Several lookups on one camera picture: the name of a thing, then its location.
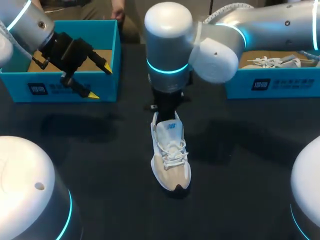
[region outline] table surface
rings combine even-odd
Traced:
[[[84,240],[288,239],[290,173],[320,135],[320,99],[226,100],[199,79],[178,109],[190,194],[168,197],[153,176],[145,47],[123,46],[117,103],[14,104],[1,83],[0,134],[42,147],[77,201]]]

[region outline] white shoelace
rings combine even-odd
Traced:
[[[185,164],[185,156],[187,156],[189,153],[185,152],[183,153],[183,149],[186,147],[186,141],[184,139],[181,140],[181,145],[178,146],[175,142],[170,142],[167,145],[167,149],[170,149],[172,147],[177,148],[177,151],[174,152],[169,152],[165,150],[158,141],[157,145],[161,149],[161,153],[163,155],[162,160],[163,160],[163,165],[167,169],[169,167],[176,167]]]
[[[248,62],[253,62],[255,65],[261,66],[266,69],[280,67],[280,65],[283,63],[280,58],[275,57],[268,59],[266,56],[264,56],[263,58],[248,60]]]

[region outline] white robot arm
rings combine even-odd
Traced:
[[[0,68],[13,54],[13,45],[42,69],[49,63],[62,71],[60,82],[82,98],[98,99],[93,92],[75,81],[75,71],[90,58],[106,74],[112,74],[107,61],[83,39],[55,32],[55,23],[31,0],[0,0]],[[40,51],[45,61],[33,57]]]
[[[318,50],[318,5],[318,0],[262,8],[234,3],[194,23],[184,6],[156,4],[144,21],[149,81],[172,93],[187,84],[191,69],[211,83],[229,81],[246,51]]]

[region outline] shoe tongue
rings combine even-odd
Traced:
[[[161,121],[156,126],[156,133],[159,144],[166,149],[168,144],[181,144],[183,125],[178,119]]]

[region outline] person's hand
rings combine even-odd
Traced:
[[[125,18],[125,0],[111,0],[112,13],[111,19],[122,22]]]

